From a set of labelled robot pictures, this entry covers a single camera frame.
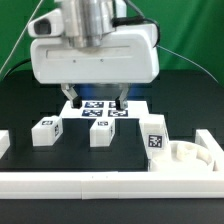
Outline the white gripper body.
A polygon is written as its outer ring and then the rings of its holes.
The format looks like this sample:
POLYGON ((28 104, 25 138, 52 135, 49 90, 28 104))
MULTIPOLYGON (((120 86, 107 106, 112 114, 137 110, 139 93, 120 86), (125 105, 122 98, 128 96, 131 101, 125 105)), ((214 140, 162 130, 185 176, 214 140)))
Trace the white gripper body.
POLYGON ((120 26, 99 47, 39 38, 31 44, 34 76, 42 84, 150 83, 159 73, 156 41, 153 24, 120 26))

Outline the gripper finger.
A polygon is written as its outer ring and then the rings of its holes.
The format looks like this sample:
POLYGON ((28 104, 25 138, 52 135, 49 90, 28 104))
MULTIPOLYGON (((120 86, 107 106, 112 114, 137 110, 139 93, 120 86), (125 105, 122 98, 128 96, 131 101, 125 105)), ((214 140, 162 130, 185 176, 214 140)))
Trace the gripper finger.
POLYGON ((120 84, 120 95, 115 99, 115 105, 117 110, 125 110, 127 108, 127 96, 130 91, 130 84, 120 84))
POLYGON ((80 109, 82 107, 82 98, 76 93, 72 84, 62 84, 61 90, 70 101, 72 108, 80 109))

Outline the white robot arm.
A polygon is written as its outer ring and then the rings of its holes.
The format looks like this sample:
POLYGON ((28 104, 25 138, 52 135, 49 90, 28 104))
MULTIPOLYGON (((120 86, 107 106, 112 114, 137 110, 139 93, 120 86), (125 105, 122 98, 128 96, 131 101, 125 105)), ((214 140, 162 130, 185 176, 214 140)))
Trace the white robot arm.
POLYGON ((55 1, 58 8, 28 25, 35 78, 59 84, 73 108, 82 105, 76 84, 118 84, 116 108, 126 109, 130 85, 159 73, 159 26, 141 14, 128 17, 128 0, 55 1))

